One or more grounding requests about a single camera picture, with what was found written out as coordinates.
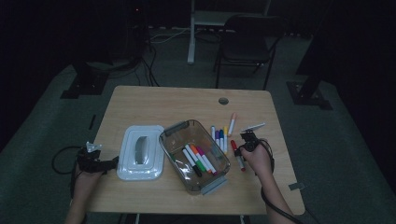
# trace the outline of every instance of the person's right hand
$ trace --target person's right hand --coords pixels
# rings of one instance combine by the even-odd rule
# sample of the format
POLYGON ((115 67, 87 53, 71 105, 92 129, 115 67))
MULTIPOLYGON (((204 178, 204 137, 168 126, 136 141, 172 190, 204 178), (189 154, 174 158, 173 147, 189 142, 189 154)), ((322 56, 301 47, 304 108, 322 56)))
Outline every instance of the person's right hand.
POLYGON ((262 145, 249 152, 241 147, 241 154, 257 175, 272 174, 270 157, 262 145))

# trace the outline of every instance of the chair backrest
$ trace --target chair backrest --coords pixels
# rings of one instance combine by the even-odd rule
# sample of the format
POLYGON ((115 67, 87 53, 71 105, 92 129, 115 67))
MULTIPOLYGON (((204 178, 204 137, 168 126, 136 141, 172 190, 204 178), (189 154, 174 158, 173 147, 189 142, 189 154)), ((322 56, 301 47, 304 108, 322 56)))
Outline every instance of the chair backrest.
POLYGON ((252 16, 238 14, 231 16, 224 30, 233 30, 243 35, 263 35, 281 38, 287 31, 287 21, 278 16, 252 16))

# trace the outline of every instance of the red marker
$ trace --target red marker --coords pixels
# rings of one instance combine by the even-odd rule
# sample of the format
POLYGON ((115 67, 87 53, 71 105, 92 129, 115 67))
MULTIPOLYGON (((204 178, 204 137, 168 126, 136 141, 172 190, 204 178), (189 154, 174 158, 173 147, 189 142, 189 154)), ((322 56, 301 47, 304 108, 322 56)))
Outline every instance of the red marker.
POLYGON ((233 154, 235 155, 236 160, 237 160, 238 163, 239 163, 239 167, 241 167, 241 171, 244 172, 244 171, 246 170, 246 169, 245 169, 245 165, 244 165, 244 161, 242 160, 242 156, 239 156, 239 155, 237 155, 237 153, 236 153, 238 147, 236 146, 236 143, 235 143, 234 140, 231 140, 231 146, 233 147, 233 154))

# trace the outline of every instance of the marker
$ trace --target marker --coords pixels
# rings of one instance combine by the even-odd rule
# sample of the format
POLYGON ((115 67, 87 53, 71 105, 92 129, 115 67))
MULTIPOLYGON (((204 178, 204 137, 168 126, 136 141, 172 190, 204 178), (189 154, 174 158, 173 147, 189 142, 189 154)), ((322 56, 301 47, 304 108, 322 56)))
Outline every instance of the marker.
POLYGON ((231 135, 233 134, 233 124, 235 123, 235 120, 236 120, 236 113, 233 112, 233 114, 231 115, 230 129, 228 130, 229 137, 231 137, 231 135))
POLYGON ((212 171, 210 170, 209 166, 206 164, 206 161, 204 160, 204 158, 202 158, 201 154, 198 152, 198 149, 194 145, 190 145, 190 148, 191 148, 192 152, 195 154, 195 156, 198 158, 198 160, 205 167, 205 171, 212 174, 212 171))
POLYGON ((218 146, 220 147, 219 131, 216 131, 215 141, 218 144, 218 146))
POLYGON ((182 150, 184 155, 186 156, 187 160, 189 161, 190 165, 192 166, 192 169, 194 170, 194 172, 198 175, 198 176, 202 176, 201 171, 198 169, 197 165, 195 164, 195 162, 192 160, 191 156, 189 155, 189 153, 187 152, 186 149, 182 150))
POLYGON ((224 126, 224 153, 227 154, 228 152, 228 137, 227 137, 227 133, 228 133, 228 127, 224 126))
POLYGON ((224 131, 219 131, 219 141, 220 141, 220 149, 224 152, 224 131))
POLYGON ((216 140, 216 129, 215 129, 215 126, 212 125, 212 127, 210 127, 210 130, 212 132, 213 140, 216 140))
POLYGON ((207 158, 207 156, 205 155, 204 151, 200 148, 200 147, 196 147, 199 154, 202 156, 202 158, 204 159, 205 163, 207 164, 207 166, 209 167, 210 171, 212 171, 213 175, 216 175, 218 172, 216 171, 215 167, 213 167, 212 163, 210 163, 209 159, 207 158))
POLYGON ((233 154, 235 155, 236 160, 239 163, 239 167, 241 168, 241 171, 245 172, 246 169, 245 169, 244 161, 242 161, 242 156, 238 155, 238 153, 237 153, 238 147, 236 146, 236 143, 234 140, 231 140, 231 146, 233 147, 233 154))
POLYGON ((200 171, 202 172, 206 172, 205 167, 202 165, 202 163, 198 160, 198 158, 195 156, 195 154, 192 152, 191 148, 189 145, 186 145, 186 149, 187 151, 190 153, 190 156, 192 157, 192 159, 195 161, 195 164, 197 164, 198 168, 200 169, 200 171))

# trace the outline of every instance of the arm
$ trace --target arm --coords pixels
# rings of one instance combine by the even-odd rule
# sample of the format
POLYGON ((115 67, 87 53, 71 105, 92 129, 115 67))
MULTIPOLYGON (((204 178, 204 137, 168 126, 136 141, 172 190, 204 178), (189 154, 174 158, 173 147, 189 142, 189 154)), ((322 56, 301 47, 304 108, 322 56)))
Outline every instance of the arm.
POLYGON ((65 224, 81 224, 85 217, 87 201, 96 187, 102 173, 81 172, 76 167, 76 183, 73 201, 70 204, 65 224))
MULTIPOLYGON (((256 172, 260 182, 262 183, 262 191, 264 192, 268 201, 282 211, 293 216, 288 204, 282 196, 282 193, 277 186, 271 170, 271 163, 268 153, 265 148, 258 145, 252 152, 248 152, 241 148, 242 156, 247 160, 250 167, 256 172)), ((294 223, 291 220, 281 216, 278 212, 266 205, 266 210, 270 223, 294 223)))

